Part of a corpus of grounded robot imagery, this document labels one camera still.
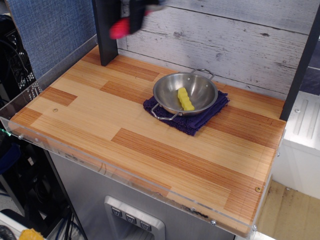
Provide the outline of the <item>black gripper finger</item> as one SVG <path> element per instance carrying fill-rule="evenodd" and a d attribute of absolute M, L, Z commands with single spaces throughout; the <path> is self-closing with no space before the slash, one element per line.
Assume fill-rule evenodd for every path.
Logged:
<path fill-rule="evenodd" d="M 129 33 L 134 34 L 141 29 L 148 7 L 160 6 L 159 0 L 130 0 L 129 1 Z"/>

